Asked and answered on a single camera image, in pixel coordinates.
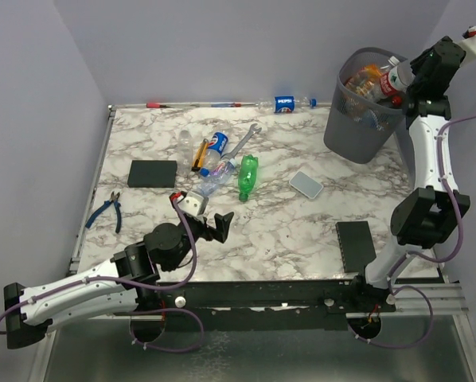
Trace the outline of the large orange label bottle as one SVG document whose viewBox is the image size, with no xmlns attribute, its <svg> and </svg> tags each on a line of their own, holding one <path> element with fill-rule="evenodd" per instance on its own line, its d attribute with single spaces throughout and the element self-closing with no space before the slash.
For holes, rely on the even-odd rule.
<svg viewBox="0 0 476 382">
<path fill-rule="evenodd" d="M 384 98 L 380 89 L 380 78 L 399 63 L 400 60 L 397 57 L 391 56 L 386 65 L 368 64 L 351 76 L 345 83 L 345 87 L 371 102 L 378 102 Z"/>
</svg>

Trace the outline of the red green label water bottle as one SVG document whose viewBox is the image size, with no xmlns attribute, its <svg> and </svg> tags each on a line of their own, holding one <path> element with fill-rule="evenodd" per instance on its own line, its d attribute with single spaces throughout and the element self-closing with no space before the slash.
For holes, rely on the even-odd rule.
<svg viewBox="0 0 476 382">
<path fill-rule="evenodd" d="M 400 62 L 397 66 L 382 74 L 378 85 L 376 100 L 386 99 L 399 92 L 404 92 L 414 80 L 415 75 L 409 60 Z"/>
</svg>

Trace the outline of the green plastic bottle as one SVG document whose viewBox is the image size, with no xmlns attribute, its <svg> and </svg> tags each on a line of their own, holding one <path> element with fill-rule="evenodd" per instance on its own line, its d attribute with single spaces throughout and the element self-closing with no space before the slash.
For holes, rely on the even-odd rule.
<svg viewBox="0 0 476 382">
<path fill-rule="evenodd" d="M 238 176 L 239 201 L 248 200 L 256 184 L 259 159 L 251 154 L 242 158 Z"/>
</svg>

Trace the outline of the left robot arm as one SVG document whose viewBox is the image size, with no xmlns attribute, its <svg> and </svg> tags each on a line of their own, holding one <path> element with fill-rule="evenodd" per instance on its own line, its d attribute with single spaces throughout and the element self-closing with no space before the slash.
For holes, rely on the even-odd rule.
<svg viewBox="0 0 476 382">
<path fill-rule="evenodd" d="M 102 314 L 186 314 L 203 329 L 194 312 L 168 306 L 163 295 L 184 287 L 193 277 L 197 240 L 226 241 L 234 214 L 216 214 L 213 227 L 204 217 L 183 211 L 178 217 L 179 224 L 158 225 L 142 241 L 80 274 L 43 286 L 7 285 L 0 335 L 6 337 L 8 349 L 35 344 L 69 322 Z"/>
</svg>

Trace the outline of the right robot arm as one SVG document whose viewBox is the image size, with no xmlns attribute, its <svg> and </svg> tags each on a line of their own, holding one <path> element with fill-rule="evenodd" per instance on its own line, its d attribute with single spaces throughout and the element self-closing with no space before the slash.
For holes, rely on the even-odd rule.
<svg viewBox="0 0 476 382">
<path fill-rule="evenodd" d="M 469 196 L 458 190 L 451 168 L 448 129 L 451 105 L 445 94 L 466 51 L 443 37 L 417 58 L 392 69 L 380 83 L 384 89 L 403 89 L 403 113 L 413 145 L 413 191 L 399 204 L 390 221 L 390 239 L 381 253 L 354 278 L 350 305 L 366 311 L 392 294 L 392 284 L 416 257 L 447 241 L 452 232 L 463 239 L 462 218 L 470 208 Z"/>
</svg>

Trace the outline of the blue label water bottle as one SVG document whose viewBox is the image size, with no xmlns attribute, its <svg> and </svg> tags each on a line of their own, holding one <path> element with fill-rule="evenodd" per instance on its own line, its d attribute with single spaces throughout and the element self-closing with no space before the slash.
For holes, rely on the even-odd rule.
<svg viewBox="0 0 476 382">
<path fill-rule="evenodd" d="M 368 109 L 358 118 L 358 122 L 363 126 L 376 131 L 388 131 L 392 129 L 393 123 L 397 120 L 397 115 L 381 113 L 377 110 Z"/>
</svg>

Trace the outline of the red label clear bottle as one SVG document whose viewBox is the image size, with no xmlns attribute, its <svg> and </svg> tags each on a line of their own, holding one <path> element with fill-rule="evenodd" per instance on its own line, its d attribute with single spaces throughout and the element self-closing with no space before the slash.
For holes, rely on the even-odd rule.
<svg viewBox="0 0 476 382">
<path fill-rule="evenodd" d="M 395 95 L 390 99 L 390 104 L 393 108 L 399 108 L 402 106 L 403 98 L 399 95 Z"/>
</svg>

